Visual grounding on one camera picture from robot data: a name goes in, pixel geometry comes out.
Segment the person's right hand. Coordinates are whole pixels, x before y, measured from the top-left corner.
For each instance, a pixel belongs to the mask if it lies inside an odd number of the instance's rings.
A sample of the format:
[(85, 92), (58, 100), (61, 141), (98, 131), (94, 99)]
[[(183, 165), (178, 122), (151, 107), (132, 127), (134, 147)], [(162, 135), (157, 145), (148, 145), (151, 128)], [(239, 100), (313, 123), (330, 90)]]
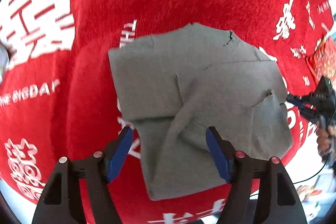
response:
[(327, 130), (319, 128), (317, 136), (318, 152), (327, 151), (331, 145), (331, 140), (335, 140), (335, 127), (329, 126)]

